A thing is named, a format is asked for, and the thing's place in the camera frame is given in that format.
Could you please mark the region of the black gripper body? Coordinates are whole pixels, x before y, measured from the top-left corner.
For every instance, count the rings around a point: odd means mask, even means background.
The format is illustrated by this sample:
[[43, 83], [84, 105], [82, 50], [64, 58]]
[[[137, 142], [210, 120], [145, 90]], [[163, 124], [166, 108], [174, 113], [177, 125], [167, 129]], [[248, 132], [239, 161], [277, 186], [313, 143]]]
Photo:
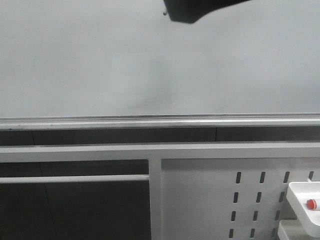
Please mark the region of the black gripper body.
[[246, 2], [246, 0], [164, 0], [172, 22], [193, 24], [205, 15]]

